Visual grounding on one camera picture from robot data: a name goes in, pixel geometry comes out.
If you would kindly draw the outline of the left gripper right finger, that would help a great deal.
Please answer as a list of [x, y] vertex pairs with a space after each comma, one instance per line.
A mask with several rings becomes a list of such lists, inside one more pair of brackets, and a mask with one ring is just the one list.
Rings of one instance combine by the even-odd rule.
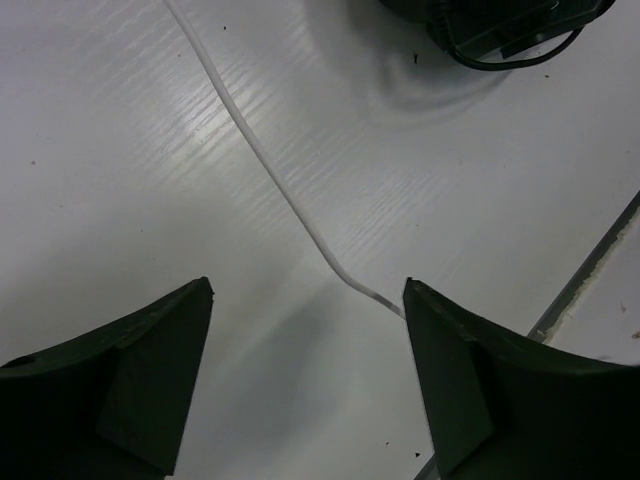
[[571, 354], [421, 281], [406, 325], [443, 479], [635, 479], [639, 369]]

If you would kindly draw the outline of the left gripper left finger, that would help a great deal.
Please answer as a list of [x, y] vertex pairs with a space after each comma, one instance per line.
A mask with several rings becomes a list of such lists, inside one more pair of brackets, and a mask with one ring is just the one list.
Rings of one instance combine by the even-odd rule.
[[213, 304], [201, 277], [2, 365], [2, 478], [172, 476]]

